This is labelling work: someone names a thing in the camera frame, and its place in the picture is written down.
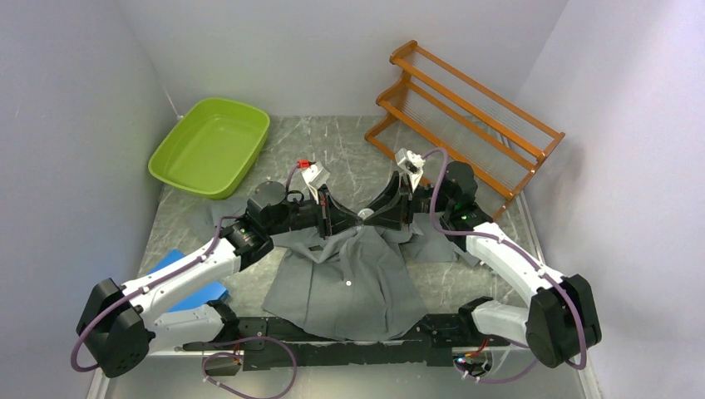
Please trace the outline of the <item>grey button-up shirt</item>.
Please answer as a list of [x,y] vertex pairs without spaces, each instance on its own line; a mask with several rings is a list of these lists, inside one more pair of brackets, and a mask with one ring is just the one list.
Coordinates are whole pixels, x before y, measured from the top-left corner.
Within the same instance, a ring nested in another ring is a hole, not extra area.
[[357,226],[329,238],[314,228],[276,234],[257,264],[224,278],[233,309],[270,314],[333,340],[380,342],[409,332],[429,312],[446,312],[452,274],[476,259],[419,214],[399,231]]

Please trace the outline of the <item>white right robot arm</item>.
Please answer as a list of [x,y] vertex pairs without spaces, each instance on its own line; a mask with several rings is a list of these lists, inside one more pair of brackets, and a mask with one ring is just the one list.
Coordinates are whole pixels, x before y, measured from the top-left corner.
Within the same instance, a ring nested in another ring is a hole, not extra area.
[[457,333],[466,344],[499,337],[528,348],[547,367],[582,369],[602,339],[589,282],[566,276],[521,248],[477,204],[478,184],[466,163],[447,162],[436,183],[421,185],[423,163],[401,160],[382,192],[358,212],[365,224],[412,235],[421,262],[464,259],[503,278],[523,305],[483,297],[461,307]]

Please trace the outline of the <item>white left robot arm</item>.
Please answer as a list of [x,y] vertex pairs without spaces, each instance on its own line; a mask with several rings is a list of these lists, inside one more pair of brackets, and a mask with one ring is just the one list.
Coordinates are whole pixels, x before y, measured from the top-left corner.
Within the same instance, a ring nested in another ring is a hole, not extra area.
[[244,210],[217,222],[213,238],[202,248],[142,278],[123,284],[107,278],[96,284],[76,327],[72,368],[91,370],[78,362],[82,347],[107,377],[118,377],[148,354],[169,347],[234,346],[240,320],[224,301],[179,312],[172,308],[210,283],[255,265],[273,249],[277,234],[315,228],[328,237],[362,223],[326,186],[309,199],[291,196],[279,182],[265,182]]

